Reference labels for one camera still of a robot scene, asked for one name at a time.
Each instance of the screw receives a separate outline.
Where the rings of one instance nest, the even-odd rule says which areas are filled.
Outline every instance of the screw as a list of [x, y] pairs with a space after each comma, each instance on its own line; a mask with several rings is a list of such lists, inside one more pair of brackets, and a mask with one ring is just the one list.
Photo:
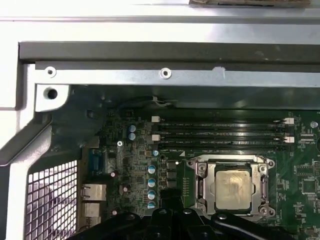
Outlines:
[[125, 217], [126, 220], [131, 221], [134, 220], [136, 217], [133, 214], [129, 214], [128, 216]]
[[201, 165], [199, 165], [198, 169], [200, 171], [204, 171], [204, 170], [206, 170], [206, 166], [204, 164], [201, 164]]
[[184, 214], [191, 214], [192, 211], [191, 211], [190, 209], [185, 209], [185, 210], [183, 210], [183, 213], [184, 213]]
[[203, 213], [207, 212], [207, 209], [204, 206], [199, 206], [199, 207], [197, 207], [197, 209], [199, 209]]
[[225, 219], [227, 219], [227, 216], [225, 214], [219, 214], [218, 219], [225, 220]]
[[172, 75], [171, 70], [167, 67], [164, 67], [160, 70], [159, 75], [162, 79], [169, 79]]
[[161, 211], [159, 211], [160, 214], [166, 214], [167, 211], [165, 209], [162, 209]]
[[263, 206], [260, 208], [260, 213], [262, 213], [263, 215], [267, 214], [267, 209]]
[[57, 74], [57, 70], [53, 66], [48, 66], [45, 71], [49, 78], [53, 78]]
[[154, 237], [155, 237], [156, 239], [159, 239], [159, 238], [161, 237], [160, 232], [156, 232], [156, 233], [154, 234]]
[[318, 125], [319, 125], [319, 124], [318, 124], [316, 121], [312, 121], [312, 122], [310, 123], [310, 126], [311, 126], [313, 129], [317, 128]]
[[207, 232], [202, 232], [201, 235], [206, 239], [208, 237], [208, 233]]

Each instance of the motherboard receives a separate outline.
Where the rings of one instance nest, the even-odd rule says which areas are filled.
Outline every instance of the motherboard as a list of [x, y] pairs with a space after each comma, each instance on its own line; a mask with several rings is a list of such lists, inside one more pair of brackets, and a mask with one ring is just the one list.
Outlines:
[[107, 112], [88, 179], [106, 184], [102, 218], [141, 216], [160, 191], [301, 240], [320, 239], [320, 112], [122, 109]]

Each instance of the metal bracket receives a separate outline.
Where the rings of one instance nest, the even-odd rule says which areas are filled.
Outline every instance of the metal bracket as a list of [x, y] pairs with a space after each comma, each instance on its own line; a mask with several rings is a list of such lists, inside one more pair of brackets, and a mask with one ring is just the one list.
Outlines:
[[35, 111], [48, 112], [61, 108], [68, 100], [69, 85], [36, 85]]

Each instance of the green circuit board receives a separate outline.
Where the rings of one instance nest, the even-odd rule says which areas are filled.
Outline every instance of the green circuit board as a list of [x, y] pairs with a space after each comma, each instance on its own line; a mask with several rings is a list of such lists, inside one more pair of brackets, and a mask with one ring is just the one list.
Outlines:
[[[167, 129], [162, 133], [155, 128], [159, 124], [157, 118], [167, 120], [163, 124]], [[212, 119], [216, 125], [206, 125]], [[278, 119], [289, 119], [290, 123], [274, 124]], [[198, 127], [197, 121], [204, 124]], [[91, 169], [90, 174], [118, 173], [116, 180], [108, 182], [106, 218], [111, 218], [114, 210], [143, 215], [146, 209], [158, 206], [160, 190], [167, 187], [182, 190], [185, 207], [195, 205], [196, 177], [187, 166], [188, 159], [203, 154], [263, 156], [275, 162], [268, 173], [268, 199], [275, 215], [259, 223], [283, 227], [301, 240], [317, 240], [320, 239], [318, 123], [318, 111], [110, 110], [99, 133], [100, 148], [92, 150], [89, 157], [89, 161], [100, 158], [102, 164], [95, 167], [95, 172]], [[192, 124], [194, 131], [187, 131]], [[218, 133], [211, 138], [204, 134], [206, 130], [201, 130], [204, 126], [212, 128], [208, 132]], [[204, 135], [207, 138], [197, 141], [197, 129], [202, 138]], [[178, 140], [171, 139], [173, 134]], [[167, 138], [158, 143], [156, 138], [163, 135]], [[291, 137], [290, 142], [282, 141], [286, 137]]]

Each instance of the white connector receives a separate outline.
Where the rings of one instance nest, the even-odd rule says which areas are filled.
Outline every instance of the white connector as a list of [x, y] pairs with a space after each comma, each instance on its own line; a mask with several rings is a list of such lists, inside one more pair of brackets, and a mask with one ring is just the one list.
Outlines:
[[294, 136], [286, 136], [284, 138], [284, 142], [287, 144], [294, 144], [295, 143], [295, 137]]
[[152, 123], [159, 123], [160, 122], [160, 117], [159, 116], [152, 116], [151, 117], [151, 122]]
[[295, 124], [295, 119], [293, 117], [286, 117], [284, 119], [284, 124], [294, 125]]
[[160, 139], [161, 139], [161, 136], [159, 134], [153, 134], [151, 136], [152, 141], [160, 141]]

